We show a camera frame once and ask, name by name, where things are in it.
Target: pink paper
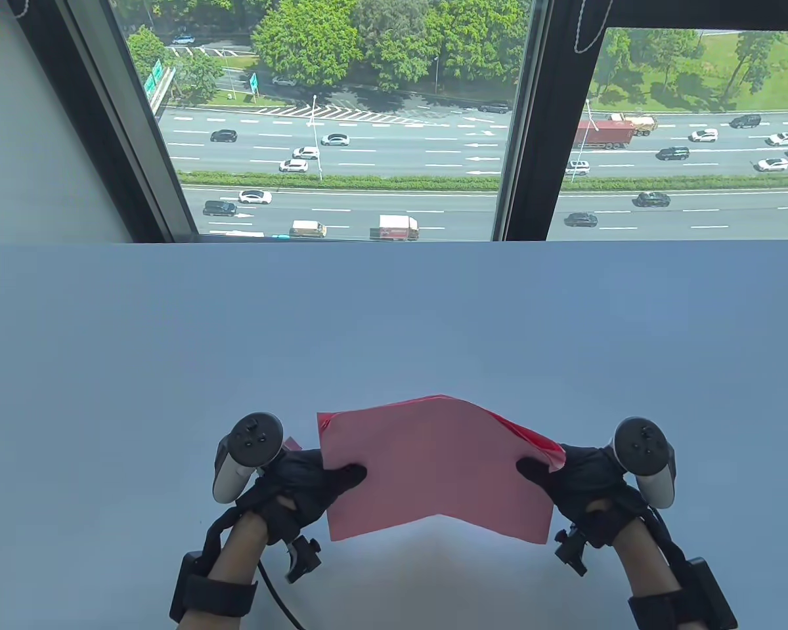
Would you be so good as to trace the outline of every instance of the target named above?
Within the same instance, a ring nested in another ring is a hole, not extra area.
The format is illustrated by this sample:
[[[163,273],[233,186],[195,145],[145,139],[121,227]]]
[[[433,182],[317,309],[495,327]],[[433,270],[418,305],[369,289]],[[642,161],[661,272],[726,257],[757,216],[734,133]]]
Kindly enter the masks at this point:
[[[367,478],[327,510],[331,540],[437,514],[529,543],[546,543],[553,504],[517,473],[520,457],[559,470],[559,444],[466,401],[428,396],[320,413],[324,467],[356,463]]]

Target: hedge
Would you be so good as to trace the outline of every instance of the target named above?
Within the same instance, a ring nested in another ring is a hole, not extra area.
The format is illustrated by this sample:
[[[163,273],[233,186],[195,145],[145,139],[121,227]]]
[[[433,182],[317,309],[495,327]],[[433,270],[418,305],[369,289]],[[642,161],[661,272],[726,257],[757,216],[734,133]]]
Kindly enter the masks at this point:
[[[377,177],[364,175],[317,175],[247,173],[218,171],[179,171],[182,184],[228,186],[229,188],[327,188],[363,191],[455,191],[495,192],[499,177]],[[563,192],[616,191],[706,191],[746,188],[788,188],[787,173],[764,173],[760,176],[692,176],[692,177],[577,177],[563,182]]]

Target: white truck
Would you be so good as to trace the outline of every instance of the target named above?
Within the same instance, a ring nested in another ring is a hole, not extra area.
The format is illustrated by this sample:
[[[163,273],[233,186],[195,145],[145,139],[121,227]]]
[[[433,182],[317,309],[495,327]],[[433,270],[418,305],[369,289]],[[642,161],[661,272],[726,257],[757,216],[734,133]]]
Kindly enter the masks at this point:
[[[634,135],[650,135],[659,126],[657,119],[648,114],[610,114],[607,120],[633,124]]]
[[[370,229],[371,240],[418,240],[417,219],[405,214],[381,214],[380,227]]]

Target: truck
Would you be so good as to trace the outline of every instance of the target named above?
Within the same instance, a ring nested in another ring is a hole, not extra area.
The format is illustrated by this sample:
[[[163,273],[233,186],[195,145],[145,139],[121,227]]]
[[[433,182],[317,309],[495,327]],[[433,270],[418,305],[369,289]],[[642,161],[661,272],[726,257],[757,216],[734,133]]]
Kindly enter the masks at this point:
[[[371,240],[418,240],[418,221],[405,214],[381,214],[380,227],[370,229]]]
[[[634,135],[650,135],[659,126],[657,119],[649,114],[610,114],[607,120],[633,124]]]
[[[575,147],[580,149],[623,149],[634,137],[633,123],[616,120],[581,120],[575,133]]]

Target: hand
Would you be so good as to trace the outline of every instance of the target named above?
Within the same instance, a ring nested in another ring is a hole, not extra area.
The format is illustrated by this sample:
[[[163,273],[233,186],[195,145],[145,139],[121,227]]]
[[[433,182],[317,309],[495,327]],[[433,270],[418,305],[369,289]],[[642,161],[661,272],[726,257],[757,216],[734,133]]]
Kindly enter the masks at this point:
[[[251,489],[240,496],[238,505],[251,505],[254,512],[258,505],[278,499],[292,510],[292,517],[299,528],[318,521],[325,510],[343,494],[358,486],[367,475],[364,466],[352,464],[336,471],[325,471],[321,450],[287,451],[268,465]]]
[[[624,469],[605,449],[560,445],[566,452],[566,463],[559,471],[549,472],[549,466],[538,459],[523,457],[517,471],[537,484],[548,494],[561,514],[586,534],[596,523],[591,513],[609,511],[620,513],[628,522],[644,514],[648,504],[637,489],[624,480]]]

